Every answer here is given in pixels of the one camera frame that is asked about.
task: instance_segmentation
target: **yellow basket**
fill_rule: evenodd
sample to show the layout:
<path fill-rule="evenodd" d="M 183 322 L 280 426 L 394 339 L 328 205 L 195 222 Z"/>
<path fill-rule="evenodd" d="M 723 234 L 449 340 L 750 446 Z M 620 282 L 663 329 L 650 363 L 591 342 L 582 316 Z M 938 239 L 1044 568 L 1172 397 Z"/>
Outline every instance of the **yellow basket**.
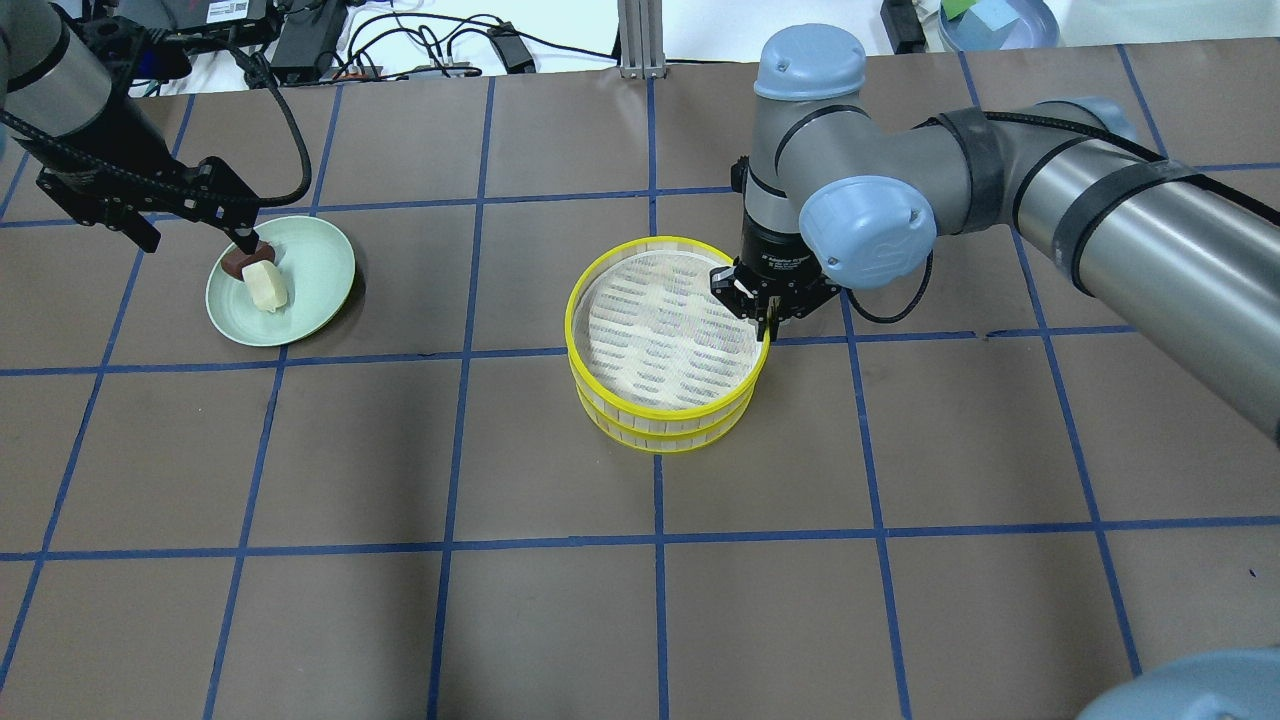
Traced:
<path fill-rule="evenodd" d="M 730 263 L 695 240 L 645 237 L 579 278 L 564 309 L 570 372 L 607 436 L 646 452 L 687 452 L 746 411 L 769 347 L 705 292 L 710 269 Z"/>

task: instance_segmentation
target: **food item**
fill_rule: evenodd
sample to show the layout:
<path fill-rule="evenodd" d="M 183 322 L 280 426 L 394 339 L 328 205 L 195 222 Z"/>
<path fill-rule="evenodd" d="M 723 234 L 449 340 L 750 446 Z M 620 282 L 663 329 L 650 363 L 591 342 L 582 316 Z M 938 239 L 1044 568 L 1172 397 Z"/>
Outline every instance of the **food item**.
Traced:
<path fill-rule="evenodd" d="M 266 313 L 275 313 L 289 301 L 289 291 L 284 287 L 284 277 L 270 260 L 259 260 L 242 268 L 248 295 L 253 306 Z"/>
<path fill-rule="evenodd" d="M 223 266 L 224 273 L 242 281 L 244 279 L 244 266 L 260 260 L 270 260 L 271 263 L 275 263 L 275 249 L 261 241 L 259 241 L 257 249 L 253 250 L 252 255 L 244 255 L 243 250 L 233 247 L 230 252 L 223 255 L 219 264 Z"/>

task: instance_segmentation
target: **brown food piece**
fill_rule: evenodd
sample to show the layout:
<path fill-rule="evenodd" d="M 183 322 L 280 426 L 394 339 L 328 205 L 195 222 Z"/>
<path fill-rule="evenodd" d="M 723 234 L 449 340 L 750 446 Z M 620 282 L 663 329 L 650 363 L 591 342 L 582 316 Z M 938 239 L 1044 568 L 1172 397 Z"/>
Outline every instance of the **brown food piece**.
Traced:
<path fill-rule="evenodd" d="M 224 273 L 243 282 L 244 265 L 252 265 L 259 260 L 270 260 L 271 263 L 275 263 L 275 249 L 262 241 L 259 241 L 257 249 L 253 250 L 253 254 L 244 255 L 243 250 L 236 247 L 227 255 L 223 255 L 221 266 Z"/>

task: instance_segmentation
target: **yellow rim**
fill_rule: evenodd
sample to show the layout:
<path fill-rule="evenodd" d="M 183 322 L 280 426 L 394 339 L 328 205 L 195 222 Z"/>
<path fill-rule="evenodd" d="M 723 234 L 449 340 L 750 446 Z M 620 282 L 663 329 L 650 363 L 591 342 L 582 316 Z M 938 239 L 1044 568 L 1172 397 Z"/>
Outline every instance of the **yellow rim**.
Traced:
<path fill-rule="evenodd" d="M 579 400 L 582 400 L 582 393 L 577 393 L 577 397 L 579 397 Z M 724 429 L 722 429 L 719 433 L 717 433 L 717 434 L 707 438 L 707 442 L 700 442 L 698 445 L 692 445 L 692 446 L 689 446 L 689 447 L 677 447 L 677 448 L 671 448 L 671 450 L 659 448 L 659 447 L 641 447 L 639 445 L 632 445 L 632 443 L 630 443 L 630 442 L 620 438 L 618 436 L 613 434 L 613 432 L 611 432 L 608 428 L 605 428 L 604 425 L 602 425 L 600 421 L 595 419 L 595 413 L 586 413 L 586 419 L 591 420 L 591 424 L 595 425 L 596 428 L 599 428 L 600 432 L 603 432 L 605 436 L 609 437 L 609 439 L 612 439 L 613 442 L 616 442 L 616 443 L 618 443 L 618 445 L 621 445 L 623 447 L 630 447 L 631 450 L 639 450 L 641 452 L 653 452 L 654 455 L 680 455 L 681 452 L 692 452 L 695 450 L 701 450 L 701 448 L 707 447 L 708 445 L 710 445 L 710 443 L 721 439 L 722 437 L 727 436 L 728 432 L 731 429 L 733 429 L 733 425 L 737 424 L 737 420 L 740 420 L 744 414 L 746 414 L 746 406 L 742 406 L 742 409 L 740 411 L 737 411 L 737 413 L 731 413 L 728 416 L 732 418 L 733 421 L 728 423 L 728 425 Z"/>
<path fill-rule="evenodd" d="M 586 407 L 593 413 L 599 414 L 600 418 L 598 418 L 598 420 L 604 420 L 607 425 L 644 439 L 663 442 L 663 441 L 689 439 L 691 437 L 704 436 L 709 432 L 716 430 L 716 428 L 719 428 L 721 425 L 733 424 L 733 419 L 740 418 L 742 413 L 745 413 L 745 407 L 748 404 L 751 402 L 751 395 L 754 392 L 755 392 L 754 388 L 748 389 L 746 393 L 742 396 L 741 406 L 735 407 L 732 413 L 726 414 L 723 418 L 718 418 L 714 423 L 708 423 L 707 425 L 703 425 L 700 428 L 694 428 L 692 430 L 681 430 L 678 433 L 655 433 L 652 430 L 641 430 L 639 428 L 627 425 L 626 423 L 614 420 L 613 418 L 609 416 L 608 413 L 605 413 L 604 410 L 598 407 L 594 402 L 591 402 L 591 398 L 588 397 L 581 388 L 577 388 L 577 398 L 584 404 L 584 407 Z"/>
<path fill-rule="evenodd" d="M 746 391 L 746 388 L 755 384 L 756 378 L 760 375 L 760 369 L 764 368 L 764 359 L 769 354 L 768 336 L 764 336 L 764 341 L 760 347 L 760 355 L 755 359 L 755 366 L 751 368 L 751 372 L 736 388 L 730 391 L 724 397 L 717 400 L 716 402 L 699 405 L 696 407 L 687 407 L 684 410 L 654 410 L 653 407 L 636 405 L 630 400 L 623 400 L 622 397 L 618 397 L 608 388 L 605 388 L 603 384 L 600 384 L 600 382 L 596 380 L 594 375 L 591 375 L 590 370 L 586 369 L 586 363 L 582 361 L 582 356 L 577 350 L 577 343 L 573 342 L 573 310 L 577 307 L 579 300 L 581 300 L 582 292 L 588 287 L 588 281 L 594 279 L 593 275 L 595 270 L 598 270 L 600 265 L 609 263 L 618 255 L 622 255 L 636 246 L 657 243 L 657 242 L 672 242 L 676 245 L 686 245 L 690 247 L 696 247 L 704 252 L 710 254 L 713 258 L 721 260 L 726 265 L 731 265 L 733 263 L 733 260 L 728 255 L 724 255 L 723 252 L 712 247 L 710 245 L 707 245 L 705 242 L 699 242 L 696 240 L 690 240 L 687 237 L 662 234 L 653 237 L 641 237 L 639 240 L 632 240 L 631 242 L 625 242 L 614 247 L 613 250 L 609 250 L 604 255 L 600 255 L 599 258 L 596 258 L 594 263 L 588 265 L 586 270 L 582 273 L 582 275 L 577 279 L 577 283 L 573 286 L 573 291 L 570 292 L 568 305 L 564 307 L 564 345 L 568 348 L 570 364 L 573 365 L 573 369 L 577 370 L 582 380 L 586 382 L 586 386 L 591 388 L 591 392 L 600 396 L 605 402 L 608 402 L 613 407 L 636 415 L 637 418 L 644 418 L 646 420 L 659 420 L 659 421 L 696 420 L 701 416 L 716 413 L 717 410 L 722 410 L 726 405 L 733 402 L 733 400 L 741 396 L 742 392 Z"/>

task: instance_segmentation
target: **round plate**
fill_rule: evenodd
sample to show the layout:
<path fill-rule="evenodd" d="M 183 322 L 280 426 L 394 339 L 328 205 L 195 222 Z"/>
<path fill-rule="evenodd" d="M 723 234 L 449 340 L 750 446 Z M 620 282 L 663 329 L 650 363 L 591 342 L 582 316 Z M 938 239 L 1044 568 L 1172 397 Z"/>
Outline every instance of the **round plate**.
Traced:
<path fill-rule="evenodd" d="M 356 254 L 340 229 L 320 218 L 276 218 L 257 234 L 275 247 L 275 265 L 284 275 L 288 304 L 275 313 L 259 310 L 244 283 L 214 261 L 205 287 L 205 307 L 218 332 L 241 345 L 274 347 L 302 340 L 333 319 L 356 279 Z"/>

